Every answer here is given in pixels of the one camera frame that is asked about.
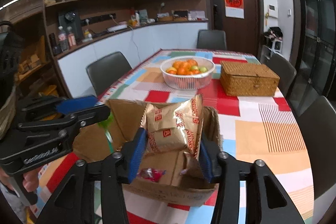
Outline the person left hand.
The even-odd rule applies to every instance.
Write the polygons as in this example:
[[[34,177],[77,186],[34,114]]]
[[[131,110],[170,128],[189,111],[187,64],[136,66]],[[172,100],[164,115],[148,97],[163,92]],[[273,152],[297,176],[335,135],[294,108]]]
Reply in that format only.
[[[35,170],[31,170],[23,175],[23,186],[25,187],[27,192],[35,191],[39,186],[39,178],[38,174],[42,167],[38,167]],[[14,190],[13,186],[9,182],[9,175],[5,173],[5,171],[0,168],[0,177],[1,183],[10,190]]]

